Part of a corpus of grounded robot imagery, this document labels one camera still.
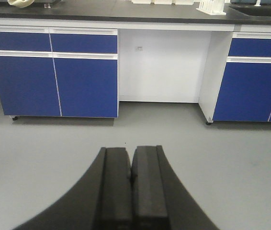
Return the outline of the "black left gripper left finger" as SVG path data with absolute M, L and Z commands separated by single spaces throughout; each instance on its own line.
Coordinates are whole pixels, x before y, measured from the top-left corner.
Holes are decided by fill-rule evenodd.
M 132 189 L 125 148 L 101 148 L 82 177 L 18 230 L 130 230 Z

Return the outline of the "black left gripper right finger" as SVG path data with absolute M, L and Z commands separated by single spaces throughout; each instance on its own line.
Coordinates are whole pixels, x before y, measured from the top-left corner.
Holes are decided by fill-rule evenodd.
M 138 146 L 132 162 L 135 230 L 216 230 L 174 172 L 161 145 Z

